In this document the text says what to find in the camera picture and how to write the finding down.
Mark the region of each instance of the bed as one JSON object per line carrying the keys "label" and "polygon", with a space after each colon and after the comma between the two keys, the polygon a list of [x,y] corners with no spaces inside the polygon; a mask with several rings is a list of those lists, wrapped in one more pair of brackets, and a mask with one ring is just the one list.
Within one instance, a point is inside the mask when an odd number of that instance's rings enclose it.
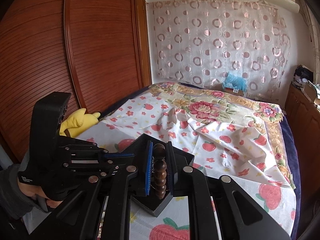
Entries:
{"label": "bed", "polygon": [[[122,151],[142,133],[171,140],[195,155],[193,166],[207,176],[232,176],[295,239],[299,166],[278,105],[164,82],[133,93],[101,116],[78,138],[110,152]],[[130,239],[188,239],[188,200],[172,199],[157,218],[132,203],[130,222]]]}

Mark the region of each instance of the wooden wardrobe door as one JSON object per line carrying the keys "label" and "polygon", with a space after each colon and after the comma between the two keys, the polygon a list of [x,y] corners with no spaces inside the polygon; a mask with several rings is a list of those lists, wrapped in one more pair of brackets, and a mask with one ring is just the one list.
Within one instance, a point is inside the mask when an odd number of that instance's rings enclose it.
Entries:
{"label": "wooden wardrobe door", "polygon": [[65,57],[63,3],[15,0],[0,22],[0,133],[20,161],[37,100],[70,92],[68,112],[79,108]]}
{"label": "wooden wardrobe door", "polygon": [[141,88],[134,0],[65,0],[66,46],[89,113]]}

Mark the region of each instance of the floral blanket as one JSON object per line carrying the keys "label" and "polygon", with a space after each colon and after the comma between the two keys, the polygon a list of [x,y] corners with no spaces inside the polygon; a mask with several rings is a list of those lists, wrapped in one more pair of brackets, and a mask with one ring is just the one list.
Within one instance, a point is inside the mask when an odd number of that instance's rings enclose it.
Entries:
{"label": "floral blanket", "polygon": [[[296,198],[278,105],[165,82],[150,86],[79,136],[110,152],[147,133],[195,156],[207,176],[227,174],[289,234]],[[131,239],[189,239],[188,200],[174,198],[158,218],[134,203]]]}

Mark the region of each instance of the open black box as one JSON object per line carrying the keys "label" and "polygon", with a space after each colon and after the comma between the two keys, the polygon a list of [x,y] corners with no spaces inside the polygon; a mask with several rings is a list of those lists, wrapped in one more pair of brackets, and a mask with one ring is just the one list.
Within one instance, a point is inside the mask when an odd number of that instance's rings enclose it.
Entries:
{"label": "open black box", "polygon": [[[161,143],[166,147],[166,143],[162,142],[156,138],[153,138],[147,134],[142,134],[139,138],[137,138],[132,144],[130,144],[126,149],[122,151],[122,153],[135,153],[139,154],[139,152],[145,151],[147,147],[148,141],[152,141],[153,145],[157,143]],[[189,165],[193,164],[194,156],[190,153],[182,151],[176,147],[173,147],[174,154],[182,155],[186,158],[187,163]],[[148,197],[133,197],[132,200],[137,203],[141,208],[147,211],[149,214],[158,217],[160,213],[164,210],[164,208],[168,205],[170,200],[172,199],[172,195],[170,192],[167,191],[163,199],[159,199],[153,187],[150,188],[150,193]]]}

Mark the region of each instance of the strawberry print sheet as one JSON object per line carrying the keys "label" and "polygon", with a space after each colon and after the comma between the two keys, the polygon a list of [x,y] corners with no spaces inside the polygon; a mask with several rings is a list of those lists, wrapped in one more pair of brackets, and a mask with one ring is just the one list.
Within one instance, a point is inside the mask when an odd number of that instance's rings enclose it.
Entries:
{"label": "strawberry print sheet", "polygon": [[[281,120],[278,105],[165,82],[128,100],[78,138],[110,152],[122,151],[143,133],[170,140],[193,154],[193,167],[205,175],[231,176],[290,234],[296,198]],[[158,218],[132,203],[130,221],[130,239],[189,239],[188,199],[173,198]]]}

